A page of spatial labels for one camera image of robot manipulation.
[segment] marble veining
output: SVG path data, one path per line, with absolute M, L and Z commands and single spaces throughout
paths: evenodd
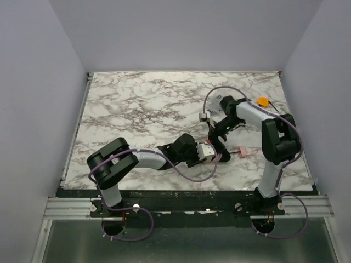
M 138 148 L 154 148 L 173 142 L 182 133 L 203 141 L 207 125 L 199 123 L 205 95 L 213 87 L 233 85 L 257 100 L 268 96 L 281 114 L 288 112 L 278 74 L 252 72 L 97 72 L 87 97 L 82 120 L 67 171 L 65 189 L 94 189 L 87 178 L 87 157 L 117 137 Z M 230 91 L 233 97 L 241 95 Z M 202 183 L 191 182 L 173 169 L 133 169 L 120 183 L 129 190 L 253 190 L 260 180 L 265 159 L 260 131 L 247 124 L 232 131 L 226 146 L 247 148 L 248 156 L 232 155 L 218 165 L 215 176 Z M 179 169 L 192 178 L 206 177 L 213 163 Z M 289 166 L 282 190 L 311 190 L 302 159 Z

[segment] marble tabletop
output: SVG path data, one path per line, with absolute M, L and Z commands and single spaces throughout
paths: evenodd
M 256 101 L 267 96 L 280 114 L 288 112 L 276 72 L 96 72 L 83 111 L 65 189 L 95 189 L 88 180 L 86 159 L 117 137 L 124 137 L 138 148 L 169 144 L 183 133 L 204 141 L 207 125 L 199 123 L 206 94 L 219 85 L 240 88 Z M 225 89 L 239 99 L 241 95 Z M 265 158 L 261 133 L 246 124 L 228 135 L 229 151 L 245 146 L 248 156 L 232 155 L 228 163 L 218 164 L 215 176 L 205 182 L 191 182 L 173 169 L 155 171 L 133 169 L 119 183 L 128 190 L 254 190 L 263 173 Z M 178 168 L 194 179 L 206 177 L 213 163 Z M 284 173 L 282 190 L 312 189 L 304 160 L 291 164 Z

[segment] wall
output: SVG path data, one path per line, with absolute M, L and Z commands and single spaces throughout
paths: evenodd
M 88 71 L 281 70 L 321 0 L 50 0 Z
M 87 77 L 47 0 L 2 0 L 0 34 L 0 261 L 30 262 Z
M 330 197 L 346 248 L 351 248 L 350 13 L 350 0 L 324 0 L 282 75 L 311 172 Z

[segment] robotic arm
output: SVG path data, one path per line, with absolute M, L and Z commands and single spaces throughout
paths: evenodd
M 282 120 L 253 108 L 245 99 L 235 100 L 232 96 L 227 96 L 221 100 L 220 106 L 226 117 L 218 123 L 211 120 L 209 113 L 199 114 L 200 121 L 208 124 L 209 141 L 222 156 L 219 162 L 230 160 L 230 154 L 219 138 L 226 141 L 227 133 L 240 123 L 252 123 L 262 131 L 262 151 L 267 159 L 262 179 L 256 190 L 262 200 L 275 198 L 278 194 L 276 181 L 281 165 L 293 159 L 300 150 L 301 145 L 296 132 Z M 290 114 L 282 117 L 295 125 Z M 215 155 L 209 144 L 196 142 L 189 134 L 183 134 L 174 143 L 158 146 L 153 151 L 166 156 L 173 165 L 185 162 L 188 167 Z M 110 156 L 121 152 L 126 153 L 118 158 L 116 163 L 109 161 L 101 165 Z M 164 158 L 155 153 L 139 152 L 135 146 L 129 146 L 124 138 L 117 138 L 88 157 L 87 163 L 91 170 L 101 165 L 94 172 L 94 177 L 108 206 L 113 207 L 121 202 L 118 182 L 133 168 L 155 170 L 172 168 Z

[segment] white marble surface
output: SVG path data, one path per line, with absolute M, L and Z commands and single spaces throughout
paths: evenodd
M 153 148 L 173 142 L 182 133 L 197 141 L 206 139 L 207 125 L 200 124 L 206 93 L 219 85 L 233 85 L 256 101 L 268 96 L 281 114 L 288 112 L 278 74 L 243 72 L 97 72 L 83 112 L 65 189 L 94 189 L 88 180 L 87 157 L 117 137 L 130 145 Z M 236 99 L 239 93 L 231 92 Z M 233 155 L 218 165 L 215 176 L 202 183 L 187 181 L 173 169 L 133 169 L 120 183 L 130 190 L 253 190 L 260 180 L 265 159 L 261 133 L 252 125 L 232 131 L 226 146 L 244 145 L 249 156 Z M 179 169 L 193 178 L 206 177 L 213 164 Z M 285 171 L 282 190 L 311 190 L 302 159 Z

